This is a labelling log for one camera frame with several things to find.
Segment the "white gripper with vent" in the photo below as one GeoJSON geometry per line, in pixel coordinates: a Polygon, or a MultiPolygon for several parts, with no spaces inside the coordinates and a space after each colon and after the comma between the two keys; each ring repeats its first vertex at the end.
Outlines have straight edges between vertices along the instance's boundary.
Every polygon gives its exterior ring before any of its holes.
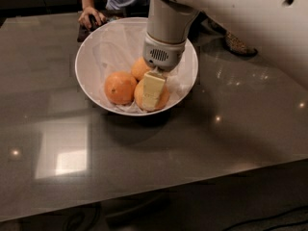
{"type": "Polygon", "coordinates": [[[151,67],[158,67],[148,71],[143,77],[142,105],[147,111],[155,110],[167,80],[162,71],[172,71],[179,65],[186,40],[174,34],[145,34],[143,58],[151,67]]]}

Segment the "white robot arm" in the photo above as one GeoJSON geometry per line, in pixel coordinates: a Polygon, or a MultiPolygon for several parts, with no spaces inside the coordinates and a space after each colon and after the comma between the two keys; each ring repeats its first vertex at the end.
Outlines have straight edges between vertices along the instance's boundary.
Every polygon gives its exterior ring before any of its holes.
{"type": "Polygon", "coordinates": [[[308,86],[308,0],[150,0],[143,57],[151,67],[178,66],[199,13],[308,86]]]}

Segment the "person's bare hand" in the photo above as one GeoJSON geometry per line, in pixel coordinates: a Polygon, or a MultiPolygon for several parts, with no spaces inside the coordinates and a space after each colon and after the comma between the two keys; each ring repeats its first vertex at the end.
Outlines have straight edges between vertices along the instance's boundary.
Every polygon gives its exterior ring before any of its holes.
{"type": "Polygon", "coordinates": [[[95,30],[106,22],[106,17],[94,7],[87,6],[83,8],[78,22],[88,30],[95,30]]]}

